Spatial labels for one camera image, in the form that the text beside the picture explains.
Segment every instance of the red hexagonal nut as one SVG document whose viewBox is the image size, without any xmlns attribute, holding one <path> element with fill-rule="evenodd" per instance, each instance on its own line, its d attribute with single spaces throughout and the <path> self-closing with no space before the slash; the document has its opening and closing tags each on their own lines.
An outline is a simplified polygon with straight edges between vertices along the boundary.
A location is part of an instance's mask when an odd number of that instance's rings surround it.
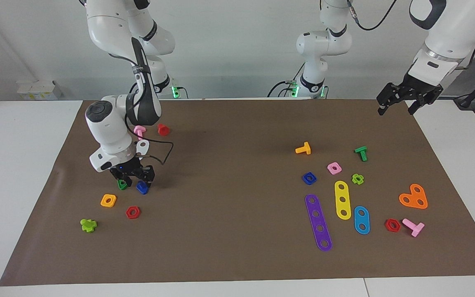
<svg viewBox="0 0 475 297">
<path fill-rule="evenodd" d="M 388 219 L 386 220 L 386 229 L 388 229 L 388 231 L 391 231 L 391 232 L 399 232 L 399 230 L 401 230 L 401 224 L 399 224 L 399 221 L 395 220 L 395 219 Z"/>
<path fill-rule="evenodd" d="M 136 219 L 140 216 L 140 208 L 138 206 L 130 206 L 128 210 L 126 210 L 126 216 L 128 219 Z"/>
</svg>

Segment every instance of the pink bolt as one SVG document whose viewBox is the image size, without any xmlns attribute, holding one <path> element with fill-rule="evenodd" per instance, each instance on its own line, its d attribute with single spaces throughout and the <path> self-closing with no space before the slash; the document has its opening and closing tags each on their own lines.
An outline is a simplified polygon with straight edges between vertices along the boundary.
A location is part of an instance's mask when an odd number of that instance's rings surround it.
<svg viewBox="0 0 475 297">
<path fill-rule="evenodd" d="M 139 140 L 142 140 L 142 134 L 146 131 L 146 128 L 143 126 L 135 126 L 133 132 L 137 133 Z"/>
<path fill-rule="evenodd" d="M 408 219 L 404 219 L 403 224 L 405 224 L 408 228 L 410 228 L 412 230 L 412 236 L 413 237 L 417 237 L 417 235 L 419 235 L 419 232 L 424 228 L 423 223 L 420 222 L 419 224 L 413 224 Z"/>
</svg>

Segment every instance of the green nut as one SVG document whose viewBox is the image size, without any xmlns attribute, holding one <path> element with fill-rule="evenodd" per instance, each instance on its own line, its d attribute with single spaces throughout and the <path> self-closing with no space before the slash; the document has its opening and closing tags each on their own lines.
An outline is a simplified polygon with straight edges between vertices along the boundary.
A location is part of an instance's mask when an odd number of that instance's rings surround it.
<svg viewBox="0 0 475 297">
<path fill-rule="evenodd" d="M 364 177 L 362 175 L 355 173 L 353 174 L 353 179 L 351 179 L 351 181 L 353 181 L 353 184 L 361 185 L 364 183 Z"/>
<path fill-rule="evenodd" d="M 128 184 L 125 180 L 117 180 L 117 184 L 120 190 L 126 190 L 128 188 Z"/>
</svg>

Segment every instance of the lime green cross-shaped piece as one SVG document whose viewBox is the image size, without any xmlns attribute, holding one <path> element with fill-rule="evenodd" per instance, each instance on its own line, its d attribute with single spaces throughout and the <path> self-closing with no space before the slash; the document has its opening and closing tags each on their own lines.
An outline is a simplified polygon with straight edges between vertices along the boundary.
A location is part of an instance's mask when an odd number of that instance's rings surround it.
<svg viewBox="0 0 475 297">
<path fill-rule="evenodd" d="M 82 219 L 80 221 L 80 224 L 82 225 L 82 231 L 85 231 L 87 233 L 93 233 L 94 228 L 96 228 L 96 226 L 98 225 L 96 224 L 96 221 L 86 219 Z"/>
</svg>

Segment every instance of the yellow plate with holes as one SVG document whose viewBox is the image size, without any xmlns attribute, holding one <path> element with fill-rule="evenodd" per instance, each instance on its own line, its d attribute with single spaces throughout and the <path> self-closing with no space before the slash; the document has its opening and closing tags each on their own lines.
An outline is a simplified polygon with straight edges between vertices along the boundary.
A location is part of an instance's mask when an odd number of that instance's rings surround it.
<svg viewBox="0 0 475 297">
<path fill-rule="evenodd" d="M 349 220 L 351 218 L 349 188 L 347 184 L 341 180 L 335 183 L 335 204 L 337 208 L 337 216 L 342 220 Z"/>
</svg>

